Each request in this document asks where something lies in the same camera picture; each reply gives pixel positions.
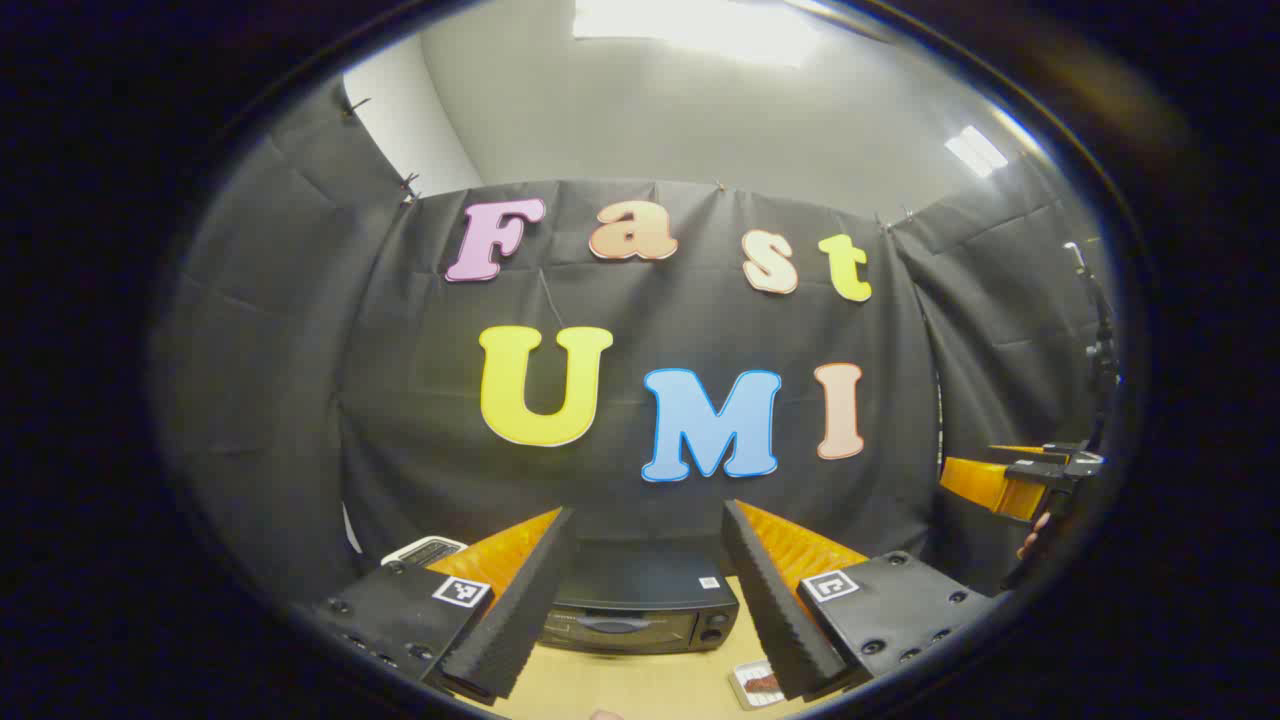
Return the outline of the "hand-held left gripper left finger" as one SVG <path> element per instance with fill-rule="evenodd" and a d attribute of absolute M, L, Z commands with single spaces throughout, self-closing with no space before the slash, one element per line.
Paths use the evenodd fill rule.
<path fill-rule="evenodd" d="M 312 606 L 343 650 L 399 683 L 483 705 L 511 696 L 579 548 L 559 507 L 430 564 L 394 559 Z"/>

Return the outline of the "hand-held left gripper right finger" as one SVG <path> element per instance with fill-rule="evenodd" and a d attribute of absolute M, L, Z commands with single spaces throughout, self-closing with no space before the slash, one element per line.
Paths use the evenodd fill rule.
<path fill-rule="evenodd" d="M 906 551 L 867 557 L 740 500 L 723 505 L 721 542 L 787 700 L 910 667 L 997 603 Z"/>

